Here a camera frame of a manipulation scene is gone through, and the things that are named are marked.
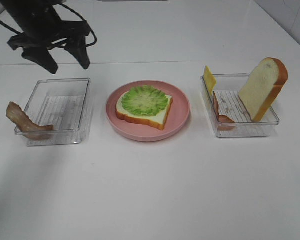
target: transparent tray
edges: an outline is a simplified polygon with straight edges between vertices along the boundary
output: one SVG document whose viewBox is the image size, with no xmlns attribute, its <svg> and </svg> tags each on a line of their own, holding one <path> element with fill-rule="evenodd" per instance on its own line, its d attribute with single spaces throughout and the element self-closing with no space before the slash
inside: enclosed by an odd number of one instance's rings
<svg viewBox="0 0 300 240">
<path fill-rule="evenodd" d="M 92 103 L 90 79 L 51 79 L 37 82 L 24 112 L 37 125 L 53 125 L 52 131 L 14 132 L 42 140 L 27 140 L 27 146 L 79 144 L 90 131 Z"/>
<path fill-rule="evenodd" d="M 215 74 L 216 85 L 213 89 L 219 103 L 219 114 L 231 118 L 234 123 L 223 123 L 218 120 L 213 97 L 208 94 L 203 84 L 203 100 L 209 113 L 213 131 L 218 138 L 268 137 L 279 124 L 279 118 L 270 107 L 259 122 L 252 122 L 245 106 L 238 97 L 238 92 L 247 82 L 249 74 Z"/>
</svg>

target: white tabletop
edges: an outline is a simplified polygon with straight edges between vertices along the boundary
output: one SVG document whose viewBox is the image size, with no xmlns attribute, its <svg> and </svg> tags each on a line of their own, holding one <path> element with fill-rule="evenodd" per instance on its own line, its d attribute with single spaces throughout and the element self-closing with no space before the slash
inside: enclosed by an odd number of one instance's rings
<svg viewBox="0 0 300 240">
<path fill-rule="evenodd" d="M 300 60 L 273 104 L 281 122 L 266 138 L 215 137 L 203 102 L 206 62 L 62 64 L 53 78 L 90 78 L 94 111 L 78 145 L 26 147 L 5 117 L 25 107 L 39 66 L 0 66 L 0 240 L 300 240 Z M 249 73 L 258 61 L 208 63 Z M 188 96 L 191 118 L 176 135 L 136 142 L 107 121 L 123 84 L 160 80 Z"/>
<path fill-rule="evenodd" d="M 253 0 L 65 4 L 82 14 L 97 35 L 97 45 L 88 48 L 92 63 L 300 59 L 299 44 Z M 79 20 L 55 8 L 63 20 Z M 0 19 L 21 31 L 6 11 Z M 21 49 L 7 45 L 13 35 L 0 25 L 0 65 L 33 64 L 21 57 Z M 50 53 L 57 63 L 77 63 L 62 49 Z"/>
</svg>

